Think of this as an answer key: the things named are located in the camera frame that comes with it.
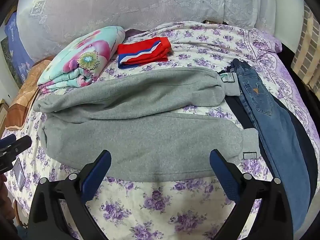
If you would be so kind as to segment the person's hand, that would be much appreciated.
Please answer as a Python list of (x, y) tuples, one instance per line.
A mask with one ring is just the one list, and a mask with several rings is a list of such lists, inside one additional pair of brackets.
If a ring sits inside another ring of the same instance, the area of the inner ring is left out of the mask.
[(4, 174), (1, 174), (1, 191), (0, 191), (0, 207), (1, 207), (1, 214), (7, 220), (13, 220), (15, 218), (14, 208), (12, 207), (12, 202), (8, 197), (8, 189), (5, 185), (7, 178)]

